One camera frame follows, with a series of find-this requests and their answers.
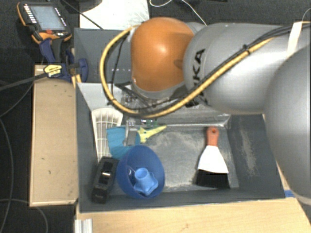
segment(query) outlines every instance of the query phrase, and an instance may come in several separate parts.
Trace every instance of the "orange object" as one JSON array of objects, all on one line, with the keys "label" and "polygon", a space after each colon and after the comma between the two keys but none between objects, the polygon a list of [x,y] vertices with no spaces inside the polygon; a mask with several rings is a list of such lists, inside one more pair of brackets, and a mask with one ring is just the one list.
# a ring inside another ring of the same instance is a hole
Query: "orange object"
[{"label": "orange object", "polygon": [[219,130],[215,126],[210,126],[206,130],[206,138],[207,138],[207,144],[209,146],[215,146],[218,147],[218,137],[219,137]]},{"label": "orange object", "polygon": [[182,62],[193,36],[192,30],[177,19],[156,17],[142,23],[131,42],[134,84],[158,92],[183,82]]},{"label": "orange object", "polygon": [[[31,5],[37,5],[37,6],[42,6],[42,3],[30,3]],[[43,40],[47,39],[47,38],[51,38],[52,40],[54,39],[59,39],[62,38],[64,41],[68,41],[71,38],[71,32],[70,32],[70,27],[68,25],[64,25],[65,26],[65,30],[63,30],[61,33],[62,36],[58,36],[56,34],[53,34],[53,31],[51,29],[47,29],[47,30],[41,30],[40,27],[34,26],[34,23],[27,17],[29,17],[30,14],[27,14],[27,12],[25,12],[25,7],[29,8],[29,3],[28,2],[18,2],[17,3],[17,13],[19,16],[19,19],[21,21],[21,23],[23,24],[23,26],[25,27],[29,27],[32,26],[31,31],[31,37],[32,39],[37,43],[40,44]]]}]

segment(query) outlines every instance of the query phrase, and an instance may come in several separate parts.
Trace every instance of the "yellow plastic clip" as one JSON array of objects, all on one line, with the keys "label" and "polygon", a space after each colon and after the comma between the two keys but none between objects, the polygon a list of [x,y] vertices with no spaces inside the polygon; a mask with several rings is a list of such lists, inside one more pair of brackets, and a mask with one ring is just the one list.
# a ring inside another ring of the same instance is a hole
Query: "yellow plastic clip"
[{"label": "yellow plastic clip", "polygon": [[146,129],[140,127],[138,130],[138,134],[140,136],[140,143],[145,143],[150,136],[153,136],[154,134],[157,134],[157,133],[161,132],[162,130],[165,130],[166,127],[167,126],[164,125],[164,126],[160,126],[160,127],[151,129],[151,130],[146,130]]}]

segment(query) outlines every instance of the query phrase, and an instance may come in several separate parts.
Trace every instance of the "blue cup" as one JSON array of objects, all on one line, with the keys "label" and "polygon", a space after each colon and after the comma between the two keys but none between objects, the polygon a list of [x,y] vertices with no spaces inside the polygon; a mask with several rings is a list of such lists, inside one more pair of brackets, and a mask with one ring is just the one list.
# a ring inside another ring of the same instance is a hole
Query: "blue cup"
[{"label": "blue cup", "polygon": [[119,161],[116,180],[122,191],[133,198],[154,198],[163,190],[164,168],[149,147],[137,145]]}]

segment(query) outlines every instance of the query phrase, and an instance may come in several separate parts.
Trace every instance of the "light blue plastic part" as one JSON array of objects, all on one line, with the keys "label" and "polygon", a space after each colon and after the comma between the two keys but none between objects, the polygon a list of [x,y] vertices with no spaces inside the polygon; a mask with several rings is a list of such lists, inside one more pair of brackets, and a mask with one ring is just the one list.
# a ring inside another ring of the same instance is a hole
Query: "light blue plastic part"
[{"label": "light blue plastic part", "polygon": [[140,192],[145,196],[150,195],[159,186],[159,182],[154,174],[144,167],[136,170],[135,179],[135,191]]},{"label": "light blue plastic part", "polygon": [[[133,146],[124,146],[125,127],[114,127],[107,129],[108,146],[112,158],[120,160]],[[136,135],[135,145],[140,143],[139,134]]]}]

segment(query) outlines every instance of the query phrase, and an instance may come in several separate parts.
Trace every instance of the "controller screen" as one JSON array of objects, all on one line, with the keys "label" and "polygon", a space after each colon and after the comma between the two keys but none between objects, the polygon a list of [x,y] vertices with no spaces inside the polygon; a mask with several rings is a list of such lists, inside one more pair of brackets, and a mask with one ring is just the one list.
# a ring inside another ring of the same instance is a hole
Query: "controller screen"
[{"label": "controller screen", "polygon": [[56,11],[50,6],[31,6],[31,10],[42,30],[64,30]]}]

